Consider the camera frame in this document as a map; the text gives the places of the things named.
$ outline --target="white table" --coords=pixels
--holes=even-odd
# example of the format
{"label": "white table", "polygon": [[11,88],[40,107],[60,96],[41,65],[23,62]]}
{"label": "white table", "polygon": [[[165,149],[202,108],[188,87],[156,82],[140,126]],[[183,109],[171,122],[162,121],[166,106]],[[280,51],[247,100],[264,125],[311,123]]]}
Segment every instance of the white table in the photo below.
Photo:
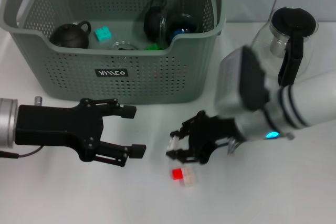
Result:
{"label": "white table", "polygon": [[[0,160],[1,224],[309,224],[336,220],[336,123],[296,133],[292,142],[242,145],[234,158],[217,150],[205,166],[193,165],[197,184],[182,187],[169,175],[178,167],[165,157],[169,133],[213,108],[218,63],[249,43],[262,24],[231,23],[218,38],[207,85],[200,99],[187,104],[138,106],[134,120],[104,119],[102,141],[146,144],[144,159],[125,168],[83,163],[65,147],[45,147],[20,160]],[[306,77],[336,68],[336,23],[322,23],[316,55]],[[9,34],[0,31],[0,97],[45,106],[77,102],[49,97],[39,85]],[[27,153],[35,147],[16,146]]]}

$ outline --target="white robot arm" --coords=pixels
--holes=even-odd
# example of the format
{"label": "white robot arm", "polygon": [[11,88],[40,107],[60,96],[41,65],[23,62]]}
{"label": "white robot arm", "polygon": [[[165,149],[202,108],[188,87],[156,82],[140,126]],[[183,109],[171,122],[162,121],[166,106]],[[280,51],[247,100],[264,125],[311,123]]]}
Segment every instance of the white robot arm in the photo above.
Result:
{"label": "white robot arm", "polygon": [[[278,90],[265,88],[265,74],[255,54],[239,48],[221,63],[215,105],[218,116],[205,112],[171,133],[167,156],[182,163],[205,164],[218,147],[232,154],[243,142],[286,137],[305,127],[336,119],[336,71]],[[189,149],[178,141],[189,136]]]}

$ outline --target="black label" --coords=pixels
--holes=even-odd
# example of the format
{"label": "black label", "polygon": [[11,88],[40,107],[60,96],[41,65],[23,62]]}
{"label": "black label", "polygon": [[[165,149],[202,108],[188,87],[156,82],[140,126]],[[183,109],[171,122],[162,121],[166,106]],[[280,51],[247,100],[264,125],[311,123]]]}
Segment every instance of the black label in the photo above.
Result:
{"label": "black label", "polygon": [[128,77],[126,68],[118,69],[95,69],[98,77]]}

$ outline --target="black lid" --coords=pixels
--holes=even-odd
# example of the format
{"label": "black lid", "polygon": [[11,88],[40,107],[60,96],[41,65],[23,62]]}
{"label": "black lid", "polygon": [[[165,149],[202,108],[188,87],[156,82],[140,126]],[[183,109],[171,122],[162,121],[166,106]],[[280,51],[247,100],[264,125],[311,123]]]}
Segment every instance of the black lid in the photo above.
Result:
{"label": "black lid", "polygon": [[304,37],[312,35],[316,28],[314,17],[301,8],[281,8],[274,12],[273,26],[281,33],[290,36],[293,30],[301,31]]}

